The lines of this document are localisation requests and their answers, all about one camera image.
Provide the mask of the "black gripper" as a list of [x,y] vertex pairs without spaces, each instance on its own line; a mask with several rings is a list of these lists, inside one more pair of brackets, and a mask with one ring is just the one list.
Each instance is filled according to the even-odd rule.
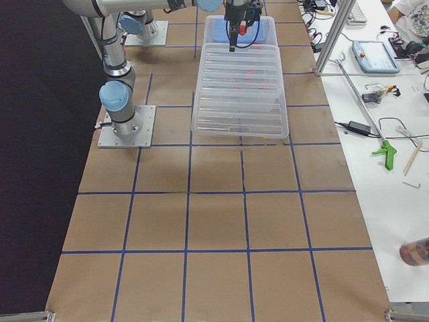
[[229,52],[234,52],[237,46],[238,29],[241,22],[245,20],[248,0],[226,0],[225,16],[227,31],[229,32]]

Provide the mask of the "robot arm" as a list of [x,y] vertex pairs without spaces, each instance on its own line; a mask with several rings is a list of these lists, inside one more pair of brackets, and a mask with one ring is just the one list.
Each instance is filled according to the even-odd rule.
[[113,133],[126,138],[139,133],[144,125],[132,104],[135,70],[126,59],[120,44],[117,22],[113,13],[131,15],[131,22],[139,27],[151,23],[152,9],[163,9],[166,13],[197,6],[205,12],[216,11],[225,6],[225,20],[229,33],[229,50],[235,51],[238,35],[259,20],[262,4],[259,1],[64,1],[72,12],[86,17],[97,46],[101,51],[107,82],[99,91],[102,105],[111,118]]
[[156,20],[150,10],[126,11],[119,19],[123,47],[161,47],[167,42],[169,21]]

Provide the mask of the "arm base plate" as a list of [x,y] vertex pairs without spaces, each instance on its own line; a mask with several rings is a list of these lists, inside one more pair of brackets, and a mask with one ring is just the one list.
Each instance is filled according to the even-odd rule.
[[153,20],[148,24],[138,23],[136,28],[127,34],[127,47],[160,47],[166,45],[168,21]]
[[97,146],[99,148],[151,148],[156,118],[155,105],[134,105],[133,119],[117,123],[105,114]]

